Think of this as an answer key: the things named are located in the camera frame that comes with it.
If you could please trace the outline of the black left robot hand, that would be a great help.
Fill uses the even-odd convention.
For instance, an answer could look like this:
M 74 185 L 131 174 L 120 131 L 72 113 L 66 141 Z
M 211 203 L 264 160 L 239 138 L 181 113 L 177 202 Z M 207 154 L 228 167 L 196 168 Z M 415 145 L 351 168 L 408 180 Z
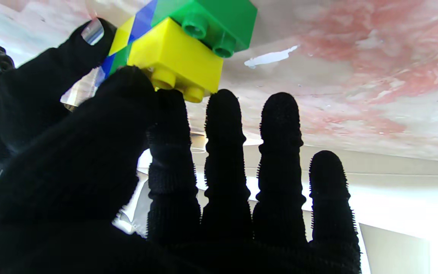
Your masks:
M 253 212 L 236 96 L 212 95 L 205 122 L 201 210 L 181 92 L 155 91 L 135 66 L 111 75 L 0 175 L 0 273 L 360 273 L 347 179 L 331 151 L 310 163 L 306 239 L 292 95 L 263 106 Z

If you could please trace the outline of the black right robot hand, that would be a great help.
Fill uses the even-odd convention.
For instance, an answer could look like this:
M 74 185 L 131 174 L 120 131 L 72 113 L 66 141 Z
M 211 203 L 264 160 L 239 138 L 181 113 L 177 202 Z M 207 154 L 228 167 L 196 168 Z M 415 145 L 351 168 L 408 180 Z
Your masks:
M 116 27 L 95 18 L 0 77 L 0 169 L 70 111 L 61 97 L 108 56 Z

